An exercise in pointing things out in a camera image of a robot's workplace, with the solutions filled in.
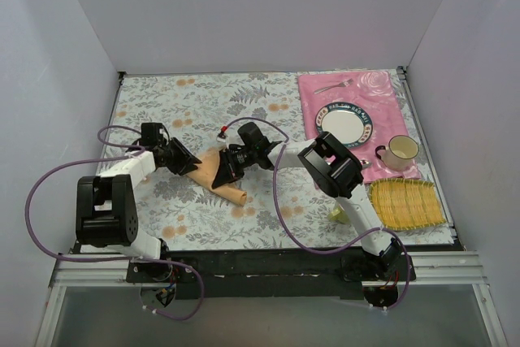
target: yellow mat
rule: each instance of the yellow mat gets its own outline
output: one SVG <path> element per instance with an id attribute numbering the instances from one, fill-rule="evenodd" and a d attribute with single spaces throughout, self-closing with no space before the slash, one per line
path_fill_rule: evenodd
<path id="1" fill-rule="evenodd" d="M 407 231 L 446 222 L 433 183 L 411 179 L 372 182 L 370 201 L 386 228 Z"/>

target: white wall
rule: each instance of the white wall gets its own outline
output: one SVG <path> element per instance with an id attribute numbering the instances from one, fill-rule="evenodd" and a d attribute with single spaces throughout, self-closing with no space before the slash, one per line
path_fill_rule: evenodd
<path id="1" fill-rule="evenodd" d="M 520 0 L 444 0 L 409 67 L 457 231 L 520 345 Z"/>
<path id="2" fill-rule="evenodd" d="M 100 154 L 117 73 L 77 0 L 0 0 L 0 345 L 36 340 L 54 260 L 25 231 L 25 197 L 43 173 Z M 32 216 L 51 249 L 73 243 L 76 182 L 94 167 L 57 174 Z"/>
<path id="3" fill-rule="evenodd" d="M 79 0 L 118 71 L 396 67 L 441 0 Z"/>

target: floral pattern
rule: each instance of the floral pattern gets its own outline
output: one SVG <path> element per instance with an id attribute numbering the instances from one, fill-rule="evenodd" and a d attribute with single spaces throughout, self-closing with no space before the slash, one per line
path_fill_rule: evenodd
<path id="1" fill-rule="evenodd" d="M 389 72 L 409 134 L 421 142 L 397 73 Z M 161 122 L 172 137 L 181 140 L 195 155 L 219 147 L 215 140 L 219 129 L 239 116 L 267 119 L 292 140 L 304 141 L 297 87 L 301 74 L 125 77 L 113 124 L 138 129 L 142 122 Z M 236 135 L 239 126 L 228 131 L 231 142 L 240 141 Z M 280 139 L 274 129 L 260 127 L 271 140 Z M 115 129 L 109 134 L 110 142 L 128 144 L 133 140 L 134 135 L 123 130 Z M 105 149 L 105 157 L 122 153 L 117 148 Z M 423 149 L 417 163 L 422 178 L 432 181 Z M 357 235 L 350 225 L 327 219 L 335 203 L 314 187 L 305 170 L 282 170 L 278 182 L 282 216 L 300 241 L 314 247 L 330 247 L 343 245 Z M 174 176 L 166 168 L 159 168 L 135 189 L 140 228 L 163 238 L 173 250 L 294 247 L 275 214 L 272 172 L 251 167 L 237 185 L 248 194 L 244 207 L 214 195 L 188 177 Z M 408 245 L 453 243 L 447 224 L 401 232 L 400 237 Z"/>

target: cup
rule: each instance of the cup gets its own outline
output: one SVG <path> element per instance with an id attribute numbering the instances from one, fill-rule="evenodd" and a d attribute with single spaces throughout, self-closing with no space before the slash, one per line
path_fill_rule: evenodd
<path id="1" fill-rule="evenodd" d="M 378 153 L 380 150 L 385 152 L 380 155 Z M 380 145 L 375 149 L 375 156 L 394 171 L 406 171 L 418 153 L 419 145 L 408 136 L 394 136 L 388 146 Z"/>

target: plate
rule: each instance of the plate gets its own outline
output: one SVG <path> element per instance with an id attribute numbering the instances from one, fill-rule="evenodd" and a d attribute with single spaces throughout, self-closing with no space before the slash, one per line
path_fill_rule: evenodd
<path id="1" fill-rule="evenodd" d="M 372 136 L 372 119 L 361 107 L 348 102 L 334 102 L 316 115 L 318 133 L 330 132 L 347 148 L 365 144 Z"/>

